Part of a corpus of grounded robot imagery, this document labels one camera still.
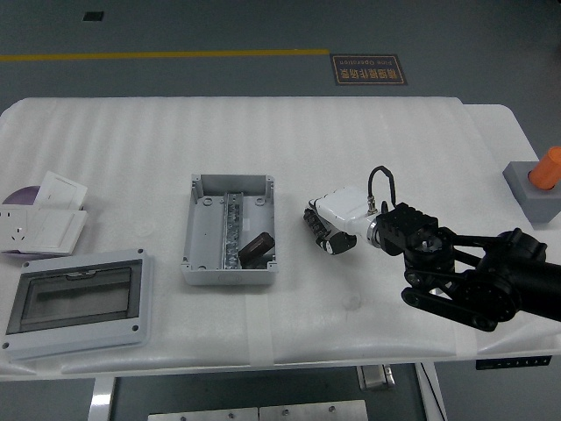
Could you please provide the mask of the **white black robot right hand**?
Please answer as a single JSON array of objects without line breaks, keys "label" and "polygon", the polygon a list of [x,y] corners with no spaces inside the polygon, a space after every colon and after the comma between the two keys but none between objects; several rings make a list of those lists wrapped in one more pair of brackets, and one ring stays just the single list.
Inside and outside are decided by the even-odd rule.
[{"label": "white black robot right hand", "polygon": [[337,189],[309,202],[303,219],[327,253],[345,253],[357,245],[358,238],[380,248],[377,217],[380,212],[366,192],[357,187]]}]

